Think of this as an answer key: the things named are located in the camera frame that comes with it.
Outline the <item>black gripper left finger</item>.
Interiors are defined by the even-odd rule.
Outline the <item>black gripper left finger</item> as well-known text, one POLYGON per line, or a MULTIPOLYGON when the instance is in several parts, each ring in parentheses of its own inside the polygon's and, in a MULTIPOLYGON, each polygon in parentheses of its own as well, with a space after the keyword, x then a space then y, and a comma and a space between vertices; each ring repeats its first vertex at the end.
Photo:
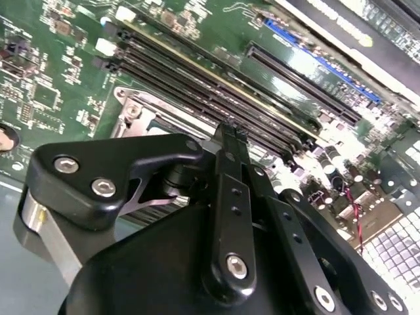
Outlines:
POLYGON ((99 252, 191 206, 251 211, 235 132, 46 144, 30 160, 24 222, 72 286, 99 252))

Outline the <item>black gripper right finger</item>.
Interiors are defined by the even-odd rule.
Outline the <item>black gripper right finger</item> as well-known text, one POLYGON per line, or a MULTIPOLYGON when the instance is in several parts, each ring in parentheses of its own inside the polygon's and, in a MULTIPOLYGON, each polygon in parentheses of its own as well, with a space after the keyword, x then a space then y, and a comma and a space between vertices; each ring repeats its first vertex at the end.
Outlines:
POLYGON ((300 193, 275 193, 267 174, 250 162, 246 132, 235 135, 251 199, 284 255, 294 313, 407 314, 396 292, 300 193))

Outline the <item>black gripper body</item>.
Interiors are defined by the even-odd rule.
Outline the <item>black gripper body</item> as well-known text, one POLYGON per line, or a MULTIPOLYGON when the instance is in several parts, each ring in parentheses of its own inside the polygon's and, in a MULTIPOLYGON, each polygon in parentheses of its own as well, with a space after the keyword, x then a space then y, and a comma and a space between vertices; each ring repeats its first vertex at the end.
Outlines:
POLYGON ((244 206, 191 206, 96 254, 61 314, 295 314, 280 243, 244 206))

